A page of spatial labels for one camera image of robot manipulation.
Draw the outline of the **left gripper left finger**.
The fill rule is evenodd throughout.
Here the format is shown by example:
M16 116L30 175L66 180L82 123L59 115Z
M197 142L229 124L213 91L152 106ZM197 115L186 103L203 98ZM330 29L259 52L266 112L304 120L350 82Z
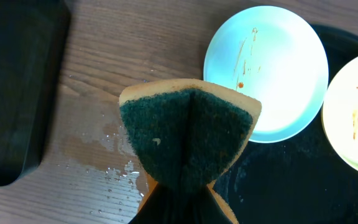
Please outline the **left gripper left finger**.
M157 184L129 224L177 224L181 221L180 198L172 189Z

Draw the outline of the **green and yellow sponge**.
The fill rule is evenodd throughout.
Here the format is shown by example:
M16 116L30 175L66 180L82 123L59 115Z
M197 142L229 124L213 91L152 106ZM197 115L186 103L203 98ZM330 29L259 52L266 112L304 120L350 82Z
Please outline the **green and yellow sponge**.
M129 86L120 94L119 109L150 187L139 210L157 184L176 192L181 215L188 197L207 187L224 214L237 222L213 186L247 145L262 110L260 101L181 78Z

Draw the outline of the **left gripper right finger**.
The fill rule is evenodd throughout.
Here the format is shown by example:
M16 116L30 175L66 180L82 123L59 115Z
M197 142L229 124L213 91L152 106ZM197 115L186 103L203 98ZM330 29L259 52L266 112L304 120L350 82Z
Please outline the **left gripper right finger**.
M207 187L199 189L188 197L181 215L181 222L183 224L232 224Z

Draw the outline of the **light blue plate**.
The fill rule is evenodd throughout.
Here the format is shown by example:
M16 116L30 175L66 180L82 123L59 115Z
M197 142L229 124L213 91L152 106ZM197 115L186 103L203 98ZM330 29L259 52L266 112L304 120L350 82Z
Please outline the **light blue plate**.
M316 117L329 66L322 41L303 18L256 6L230 17L214 34L203 79L259 100L262 112L250 140L273 143L300 133Z

